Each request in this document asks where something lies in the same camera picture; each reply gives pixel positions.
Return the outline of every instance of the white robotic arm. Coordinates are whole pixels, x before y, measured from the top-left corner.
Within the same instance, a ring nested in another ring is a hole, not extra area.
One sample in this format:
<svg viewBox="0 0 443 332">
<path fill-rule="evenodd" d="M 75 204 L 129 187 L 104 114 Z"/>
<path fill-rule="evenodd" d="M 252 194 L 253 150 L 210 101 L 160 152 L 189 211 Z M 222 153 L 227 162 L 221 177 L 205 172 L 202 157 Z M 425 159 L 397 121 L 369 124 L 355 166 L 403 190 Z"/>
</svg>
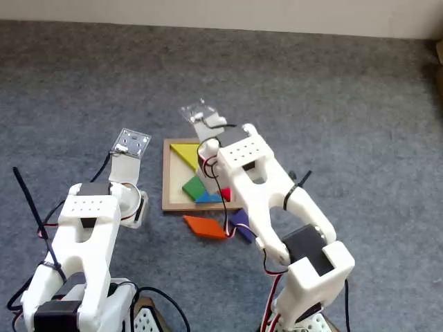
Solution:
<svg viewBox="0 0 443 332">
<path fill-rule="evenodd" d="M 129 329 L 129 308 L 136 289 L 131 284 L 109 294 L 109 263 L 118 228 L 141 225 L 147 195 L 136 186 L 150 137 L 123 129 L 111 150 L 111 176 L 106 183 L 79 183 L 64 202 L 53 251 L 69 278 L 83 272 L 86 285 L 77 285 L 60 301 L 53 296 L 63 285 L 60 274 L 48 264 L 39 265 L 21 303 L 28 331 L 120 332 Z M 47 255 L 45 262 L 53 264 Z"/>
<path fill-rule="evenodd" d="M 213 110 L 211 116 L 216 118 L 217 112 Z M 202 118 L 194 113 L 191 121 L 197 133 Z M 211 137 L 208 130 L 210 126 L 206 126 L 205 135 Z M 205 169 L 212 165 L 221 187 L 230 187 L 242 202 L 259 249 L 287 266 L 287 283 L 274 301 L 273 312 L 279 315 L 285 331 L 296 330 L 304 326 L 303 320 L 334 301 L 355 265 L 354 259 L 343 243 L 336 241 L 327 217 L 308 193 L 294 184 L 253 125 L 227 129 L 212 137 L 200 146 L 203 169 L 197 174 L 214 192 L 217 186 Z M 305 227 L 281 240 L 271 225 L 269 209 L 274 206 L 300 217 Z"/>
</svg>

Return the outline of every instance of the black cable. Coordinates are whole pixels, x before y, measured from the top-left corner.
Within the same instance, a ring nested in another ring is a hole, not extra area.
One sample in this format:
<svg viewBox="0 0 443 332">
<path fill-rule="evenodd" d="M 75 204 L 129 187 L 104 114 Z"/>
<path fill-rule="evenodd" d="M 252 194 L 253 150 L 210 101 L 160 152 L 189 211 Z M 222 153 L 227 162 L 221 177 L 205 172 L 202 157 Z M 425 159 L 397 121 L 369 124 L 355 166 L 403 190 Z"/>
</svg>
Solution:
<svg viewBox="0 0 443 332">
<path fill-rule="evenodd" d="M 268 270 L 267 267 L 266 267 L 266 260 L 267 260 L 268 256 L 267 256 L 267 254 L 266 254 L 266 250 L 265 250 L 265 249 L 263 249 L 263 255 L 264 255 L 264 257 L 263 257 L 263 269 L 264 269 L 264 271 L 265 271 L 267 274 L 269 274 L 269 275 L 282 275 L 283 273 L 288 272 L 287 269 L 286 269 L 286 270 L 283 270 L 283 271 L 280 271 L 280 272 L 274 272 L 274 271 L 270 271 L 270 270 Z"/>
<path fill-rule="evenodd" d="M 62 270 L 62 265 L 58 262 L 57 257 L 55 256 L 54 253 L 54 249 L 51 245 L 51 243 L 49 242 L 48 238 L 48 233 L 46 232 L 46 228 L 44 227 L 42 220 L 40 219 L 40 215 L 39 212 L 37 211 L 37 208 L 35 207 L 34 204 L 34 200 L 33 197 L 31 196 L 28 187 L 26 187 L 25 181 L 23 180 L 23 178 L 21 177 L 20 171 L 17 167 L 13 167 L 12 168 L 15 178 L 17 179 L 17 182 L 20 185 L 21 190 L 23 191 L 26 201 L 28 202 L 29 208 L 33 213 L 34 219 L 37 222 L 37 225 L 39 226 L 40 232 L 42 233 L 44 242 L 46 244 L 46 248 L 48 249 L 49 253 L 51 254 L 51 257 L 53 259 L 53 267 L 60 275 L 60 277 L 62 278 L 63 283 L 66 282 L 66 275 L 64 274 L 63 270 Z"/>
<path fill-rule="evenodd" d="M 292 188 L 288 191 L 288 193 L 286 194 L 286 196 L 283 199 L 283 210 L 286 210 L 289 197 L 291 197 L 293 191 L 295 189 L 297 189 L 297 187 L 303 188 L 303 185 L 305 184 L 306 180 L 311 176 L 311 174 L 312 174 L 311 170 L 307 171 L 307 173 L 305 174 L 305 176 L 303 176 L 302 180 L 299 183 L 294 183 Z"/>
<path fill-rule="evenodd" d="M 349 320 L 349 284 L 345 279 L 345 316 L 346 316 L 346 330 L 351 332 L 350 320 Z"/>
<path fill-rule="evenodd" d="M 125 284 L 131 284 L 131 285 L 133 285 L 136 288 L 136 293 L 135 293 L 134 297 L 132 298 L 131 307 L 130 307 L 130 310 L 129 310 L 129 319 L 131 320 L 131 322 L 129 324 L 131 326 L 131 332 L 134 332 L 134 308 L 135 308 L 135 305 L 136 305 L 136 303 L 138 301 L 138 298 L 140 297 L 140 294 L 142 292 L 144 292 L 144 291 L 155 292 L 155 293 L 163 296 L 169 302 L 171 302 L 174 305 L 174 307 L 178 310 L 178 312 L 180 313 L 180 316 L 181 316 L 181 318 L 183 319 L 183 322 L 186 325 L 186 331 L 187 332 L 191 331 L 190 325 L 189 325 L 189 321 L 188 321 L 185 313 L 183 312 L 183 309 L 168 294 L 166 294 L 165 292 L 163 292 L 160 289 L 155 288 L 155 287 L 144 286 L 144 287 L 140 287 L 139 288 L 135 282 L 122 282 L 122 283 L 117 285 L 117 288 L 122 286 L 122 285 L 125 285 Z"/>
<path fill-rule="evenodd" d="M 216 124 L 215 126 L 210 126 L 205 119 L 201 119 L 201 121 L 203 122 L 203 124 L 205 126 L 207 126 L 208 129 L 218 129 L 218 128 L 235 128 L 237 125 L 236 124 L 232 124 L 232 123 L 227 123 L 227 124 Z"/>
<path fill-rule="evenodd" d="M 6 308 L 8 308 L 9 311 L 17 311 L 21 310 L 21 305 L 19 306 L 13 306 L 14 302 L 23 294 L 23 292 L 29 287 L 30 282 L 33 280 L 33 276 L 25 281 L 22 287 L 9 299 L 8 303 L 6 304 Z"/>
<path fill-rule="evenodd" d="M 97 173 L 92 177 L 92 179 L 89 182 L 95 182 L 97 180 L 97 178 L 101 175 L 101 173 L 103 173 L 103 171 L 105 170 L 105 167 L 107 166 L 111 155 L 112 154 L 121 154 L 122 152 L 120 151 L 110 151 L 107 155 L 105 160 L 103 161 L 102 166 L 100 167 L 100 169 L 97 171 Z M 49 213 L 45 216 L 45 218 L 43 219 L 43 224 L 46 225 L 49 221 L 49 219 L 52 217 L 52 215 L 55 213 L 55 211 L 58 210 L 58 208 L 60 206 L 62 206 L 64 204 L 64 199 L 61 200 L 51 211 L 49 211 Z"/>
<path fill-rule="evenodd" d="M 16 328 L 15 328 L 15 324 L 17 323 L 17 320 L 20 318 L 21 314 L 23 313 L 22 310 L 20 310 L 12 319 L 12 330 L 14 332 L 17 332 Z"/>
<path fill-rule="evenodd" d="M 210 171 L 211 171 L 211 173 L 213 174 L 213 179 L 215 180 L 215 182 L 216 182 L 216 184 L 217 184 L 217 188 L 218 188 L 218 190 L 219 190 L 219 194 L 220 194 L 220 196 L 221 196 L 221 202 L 223 203 L 223 211 L 224 211 L 224 222 L 223 222 L 223 229 L 225 230 L 226 229 L 226 224 L 228 223 L 228 209 L 227 209 L 227 207 L 226 207 L 226 203 L 224 202 L 224 198 L 223 198 L 223 195 L 222 195 L 222 187 L 220 186 L 220 182 L 219 182 L 219 180 L 218 180 L 218 176 L 215 176 L 215 173 L 214 173 L 214 166 L 217 164 L 217 161 L 215 161 L 215 162 L 213 162 L 211 165 L 210 165 Z"/>
<path fill-rule="evenodd" d="M 138 290 L 137 290 L 137 300 L 138 300 L 138 296 L 141 294 L 141 292 L 143 292 L 143 291 L 150 291 L 150 292 L 155 292 L 155 293 L 157 293 L 157 294 L 159 294 L 159 295 L 161 295 L 161 296 L 163 296 L 166 300 L 168 300 L 169 302 L 171 302 L 172 303 L 172 305 L 173 306 L 175 306 L 175 308 L 178 310 L 178 312 L 180 313 L 180 316 L 181 316 L 181 318 L 183 319 L 183 323 L 185 323 L 185 325 L 186 325 L 186 331 L 187 332 L 190 332 L 191 331 L 191 328 L 190 328 L 190 325 L 189 325 L 189 322 L 188 322 L 188 319 L 186 318 L 186 315 L 185 315 L 185 313 L 183 312 L 183 310 L 181 309 L 181 307 L 179 306 L 179 304 L 177 303 L 177 302 L 175 302 L 175 300 L 172 298 L 172 297 L 170 297 L 168 294 L 166 294 L 165 292 L 163 292 L 163 291 L 161 291 L 160 289 L 158 289 L 158 288 L 155 288 L 155 287 L 149 287 L 149 286 L 147 286 L 147 287 L 140 287 Z"/>
<path fill-rule="evenodd" d="M 98 172 L 96 173 L 96 175 L 94 175 L 92 177 L 92 179 L 89 182 L 95 182 L 97 180 L 97 178 L 101 175 L 101 173 L 103 173 L 103 171 L 105 170 L 106 165 L 108 165 L 109 159 L 111 158 L 111 155 L 114 154 L 114 152 L 110 151 L 107 155 L 105 160 L 103 161 L 103 165 L 102 167 L 100 167 L 100 169 L 98 170 Z"/>
<path fill-rule="evenodd" d="M 49 221 L 49 219 L 53 216 L 53 214 L 55 213 L 55 211 L 57 211 L 57 209 L 62 206 L 64 204 L 64 199 L 61 200 L 51 211 L 49 211 L 49 213 L 44 217 L 43 219 L 43 224 L 46 225 Z"/>
</svg>

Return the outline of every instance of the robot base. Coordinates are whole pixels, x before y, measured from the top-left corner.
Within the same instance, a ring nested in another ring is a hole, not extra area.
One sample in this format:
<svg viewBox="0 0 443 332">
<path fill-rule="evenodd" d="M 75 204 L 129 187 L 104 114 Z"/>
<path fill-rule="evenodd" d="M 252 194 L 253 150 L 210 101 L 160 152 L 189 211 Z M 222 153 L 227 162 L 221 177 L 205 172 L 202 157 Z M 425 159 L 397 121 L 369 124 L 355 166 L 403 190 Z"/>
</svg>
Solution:
<svg viewBox="0 0 443 332">
<path fill-rule="evenodd" d="M 266 328 L 266 332 L 270 331 L 270 326 Z M 303 320 L 295 325 L 291 330 L 283 330 L 282 327 L 277 324 L 273 332 L 335 332 L 336 329 L 331 329 L 328 322 L 321 313 L 317 313 Z"/>
</svg>

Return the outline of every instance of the white plastic bracket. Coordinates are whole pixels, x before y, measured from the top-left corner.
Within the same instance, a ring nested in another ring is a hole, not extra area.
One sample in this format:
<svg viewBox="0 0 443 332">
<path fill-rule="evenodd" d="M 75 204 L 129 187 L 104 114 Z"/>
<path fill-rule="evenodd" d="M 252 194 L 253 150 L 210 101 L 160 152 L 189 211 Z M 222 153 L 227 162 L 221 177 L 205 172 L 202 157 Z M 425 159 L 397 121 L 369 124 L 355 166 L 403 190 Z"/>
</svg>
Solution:
<svg viewBox="0 0 443 332">
<path fill-rule="evenodd" d="M 134 319 L 135 332 L 161 332 L 150 308 L 142 308 Z"/>
<path fill-rule="evenodd" d="M 321 313 L 317 313 L 295 324 L 290 329 L 284 330 L 280 322 L 274 328 L 274 332 L 332 332 L 328 323 Z"/>
</svg>

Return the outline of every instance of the orange parallelogram piece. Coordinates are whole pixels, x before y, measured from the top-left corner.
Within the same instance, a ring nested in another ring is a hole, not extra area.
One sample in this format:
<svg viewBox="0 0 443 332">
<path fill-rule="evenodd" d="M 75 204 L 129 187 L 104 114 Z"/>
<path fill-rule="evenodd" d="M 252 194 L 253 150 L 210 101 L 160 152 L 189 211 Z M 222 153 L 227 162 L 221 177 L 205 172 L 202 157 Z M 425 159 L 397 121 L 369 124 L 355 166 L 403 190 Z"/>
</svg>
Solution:
<svg viewBox="0 0 443 332">
<path fill-rule="evenodd" d="M 214 219 L 199 218 L 197 216 L 183 216 L 191 230 L 199 237 L 211 239 L 226 239 L 223 229 Z"/>
</svg>

